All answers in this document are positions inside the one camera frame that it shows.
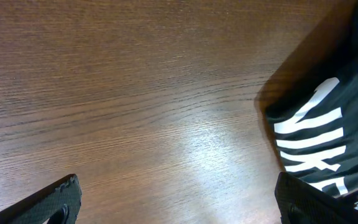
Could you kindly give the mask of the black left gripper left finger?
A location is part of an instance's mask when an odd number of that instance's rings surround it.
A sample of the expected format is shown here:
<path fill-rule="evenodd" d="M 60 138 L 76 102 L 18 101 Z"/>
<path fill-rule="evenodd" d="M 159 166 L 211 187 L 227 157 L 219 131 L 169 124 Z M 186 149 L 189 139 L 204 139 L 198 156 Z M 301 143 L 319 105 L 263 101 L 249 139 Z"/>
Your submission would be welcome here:
<path fill-rule="evenodd" d="M 0 211 L 0 224 L 75 223 L 82 191 L 76 174 L 69 174 Z"/>

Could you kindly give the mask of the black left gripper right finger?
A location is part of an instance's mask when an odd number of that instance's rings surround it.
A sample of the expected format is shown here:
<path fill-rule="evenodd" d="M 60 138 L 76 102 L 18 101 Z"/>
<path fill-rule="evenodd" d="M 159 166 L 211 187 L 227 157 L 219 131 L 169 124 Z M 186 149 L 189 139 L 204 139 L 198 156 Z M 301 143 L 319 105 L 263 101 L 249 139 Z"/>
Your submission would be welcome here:
<path fill-rule="evenodd" d="M 275 198 L 282 224 L 358 224 L 358 211 L 286 173 L 278 175 Z"/>

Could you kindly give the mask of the dark green t-shirt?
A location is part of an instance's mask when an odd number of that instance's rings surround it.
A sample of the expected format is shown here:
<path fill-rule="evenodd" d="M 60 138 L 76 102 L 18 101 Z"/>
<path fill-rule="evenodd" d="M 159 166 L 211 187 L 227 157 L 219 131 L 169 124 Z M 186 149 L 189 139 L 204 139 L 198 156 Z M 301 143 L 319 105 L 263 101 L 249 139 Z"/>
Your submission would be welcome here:
<path fill-rule="evenodd" d="M 333 197 L 358 188 L 358 2 L 345 40 L 265 115 L 288 173 Z"/>

